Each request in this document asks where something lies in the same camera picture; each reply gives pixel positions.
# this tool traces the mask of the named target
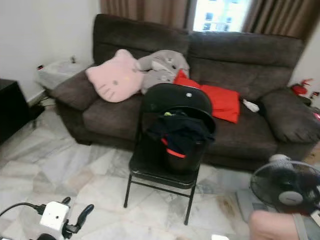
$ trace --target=white wall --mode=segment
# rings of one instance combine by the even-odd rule
[[[92,62],[99,0],[0,0],[0,78],[18,80],[27,101],[42,89],[36,67],[75,55]]]
[[[46,39],[55,59],[92,61],[92,27],[100,12],[99,0],[38,0]]]
[[[0,78],[18,80],[27,99],[42,90],[36,67],[51,60],[40,22],[33,1],[0,1]]]
[[[303,79],[313,79],[307,96],[320,92],[320,21],[318,22],[290,80],[289,85],[299,83]],[[320,97],[313,101],[313,106],[320,108]]]

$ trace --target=fire extinguisher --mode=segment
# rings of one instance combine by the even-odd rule
[[[296,94],[296,95],[304,95],[308,92],[306,89],[305,85],[310,86],[308,82],[312,81],[313,78],[305,79],[300,83],[297,83],[291,87],[291,90]]]

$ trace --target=black cabinet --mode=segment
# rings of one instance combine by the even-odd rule
[[[0,144],[30,121],[29,106],[16,81],[0,79]]]

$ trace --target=hello kitty pillow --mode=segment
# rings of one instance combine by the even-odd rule
[[[137,60],[125,49],[99,66],[88,68],[85,73],[101,98],[118,103],[137,93],[144,74],[136,69]]]

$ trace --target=white container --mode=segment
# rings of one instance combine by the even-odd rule
[[[65,80],[71,78],[86,66],[71,61],[56,61],[38,70],[37,82],[46,89],[53,90]]]

